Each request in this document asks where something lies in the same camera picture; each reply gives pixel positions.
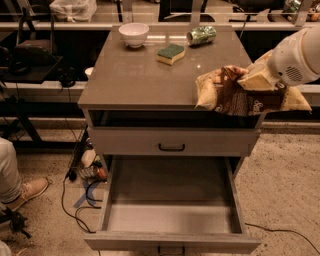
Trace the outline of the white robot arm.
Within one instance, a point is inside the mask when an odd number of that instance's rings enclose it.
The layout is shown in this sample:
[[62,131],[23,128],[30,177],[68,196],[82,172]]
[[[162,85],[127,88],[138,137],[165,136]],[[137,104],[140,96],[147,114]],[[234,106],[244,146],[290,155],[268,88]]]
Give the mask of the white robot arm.
[[273,91],[277,83],[297,86],[320,78],[320,29],[304,28],[283,39],[247,67],[238,79],[248,91]]

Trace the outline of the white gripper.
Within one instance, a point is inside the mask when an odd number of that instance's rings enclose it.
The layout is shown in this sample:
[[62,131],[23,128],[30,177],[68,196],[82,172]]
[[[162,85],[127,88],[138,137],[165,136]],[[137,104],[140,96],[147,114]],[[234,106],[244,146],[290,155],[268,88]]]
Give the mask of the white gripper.
[[[267,62],[271,71],[265,68]],[[249,73],[237,82],[247,91],[274,91],[277,77],[289,86],[320,78],[320,29],[301,29],[286,37],[252,63]]]

